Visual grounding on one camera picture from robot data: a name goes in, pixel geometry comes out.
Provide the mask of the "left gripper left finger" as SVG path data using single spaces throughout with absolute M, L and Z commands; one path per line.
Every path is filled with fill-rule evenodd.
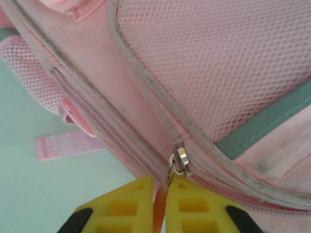
M 152 233 L 153 178 L 144 176 L 77 207 L 59 233 Z

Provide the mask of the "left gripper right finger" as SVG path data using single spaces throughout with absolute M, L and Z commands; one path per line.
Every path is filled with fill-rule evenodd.
M 165 224 L 167 233 L 262 232 L 241 205 L 186 178 L 171 181 Z

